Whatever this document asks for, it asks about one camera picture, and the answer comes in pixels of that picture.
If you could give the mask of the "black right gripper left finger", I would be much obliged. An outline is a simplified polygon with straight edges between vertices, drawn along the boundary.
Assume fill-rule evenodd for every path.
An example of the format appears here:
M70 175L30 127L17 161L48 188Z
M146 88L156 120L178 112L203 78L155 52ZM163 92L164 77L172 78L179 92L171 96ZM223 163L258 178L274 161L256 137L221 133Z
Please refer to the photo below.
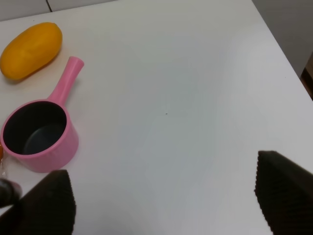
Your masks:
M0 216L2 235L70 235L76 202L67 170L47 174L27 194L20 185L1 179L0 206L10 208Z

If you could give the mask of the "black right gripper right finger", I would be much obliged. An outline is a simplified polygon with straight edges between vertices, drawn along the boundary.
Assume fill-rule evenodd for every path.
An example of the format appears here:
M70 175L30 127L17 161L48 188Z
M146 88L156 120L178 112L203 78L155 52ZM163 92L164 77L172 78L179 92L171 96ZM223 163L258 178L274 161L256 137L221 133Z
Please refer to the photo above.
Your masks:
M313 175L276 151L259 151L255 195L274 235L313 233Z

